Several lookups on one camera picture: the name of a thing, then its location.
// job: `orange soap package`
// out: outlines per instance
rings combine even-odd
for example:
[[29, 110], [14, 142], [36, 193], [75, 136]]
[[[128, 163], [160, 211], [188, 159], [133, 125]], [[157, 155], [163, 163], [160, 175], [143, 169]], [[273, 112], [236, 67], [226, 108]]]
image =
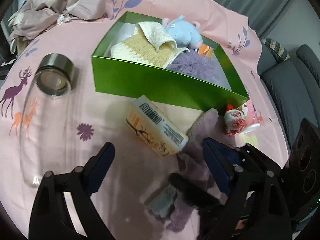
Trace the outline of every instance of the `orange soap package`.
[[145, 96], [130, 104], [127, 124], [159, 157], [181, 151], [188, 142], [188, 137]]

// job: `black speaker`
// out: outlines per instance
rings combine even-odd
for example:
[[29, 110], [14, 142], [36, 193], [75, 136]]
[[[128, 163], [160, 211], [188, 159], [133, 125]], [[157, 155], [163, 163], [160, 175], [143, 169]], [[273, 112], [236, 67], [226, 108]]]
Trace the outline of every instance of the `black speaker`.
[[307, 119], [301, 122], [289, 167], [281, 178], [290, 217], [298, 223], [318, 206], [320, 198], [320, 132]]

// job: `gray sofa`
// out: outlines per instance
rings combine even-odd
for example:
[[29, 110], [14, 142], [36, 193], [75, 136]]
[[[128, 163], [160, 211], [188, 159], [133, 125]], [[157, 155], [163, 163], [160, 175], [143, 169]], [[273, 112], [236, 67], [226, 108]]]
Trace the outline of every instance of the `gray sofa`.
[[262, 43], [257, 72], [291, 152], [303, 118], [320, 126], [320, 61], [309, 46], [302, 45], [296, 55], [278, 64]]

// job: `elephant ear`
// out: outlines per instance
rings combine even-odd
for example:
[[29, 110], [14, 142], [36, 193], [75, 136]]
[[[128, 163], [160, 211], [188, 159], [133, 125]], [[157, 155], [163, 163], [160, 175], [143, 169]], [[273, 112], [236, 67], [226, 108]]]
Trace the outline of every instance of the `elephant ear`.
[[163, 18], [161, 24], [163, 27], [166, 27], [169, 22], [170, 22], [169, 18]]
[[194, 27], [196, 27], [197, 30], [200, 29], [200, 23], [198, 23], [198, 22], [191, 22], [191, 24], [192, 24]]

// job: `purple cloth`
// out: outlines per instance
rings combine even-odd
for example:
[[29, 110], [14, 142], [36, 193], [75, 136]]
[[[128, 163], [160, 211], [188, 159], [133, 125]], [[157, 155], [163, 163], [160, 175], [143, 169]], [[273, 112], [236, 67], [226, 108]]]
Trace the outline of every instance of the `purple cloth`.
[[[202, 141], [204, 138], [211, 137], [220, 143], [234, 148], [236, 146], [234, 136], [225, 135], [223, 117], [218, 115], [216, 109], [210, 109], [204, 113], [200, 119], [193, 124], [188, 132], [188, 136], [188, 143], [182, 150], [182, 153], [177, 155], [180, 172], [186, 179], [203, 190], [207, 190], [209, 177], [212, 179], [212, 176], [203, 159]], [[175, 208], [167, 218], [159, 217], [159, 214], [150, 208], [148, 211], [154, 215], [157, 220], [162, 222], [164, 222], [165, 219], [170, 220], [167, 229], [180, 232], [188, 222], [193, 207], [189, 206], [183, 200], [183, 194], [179, 191], [173, 204]]]
[[180, 53], [166, 69], [215, 84], [218, 80], [217, 62], [194, 50]]

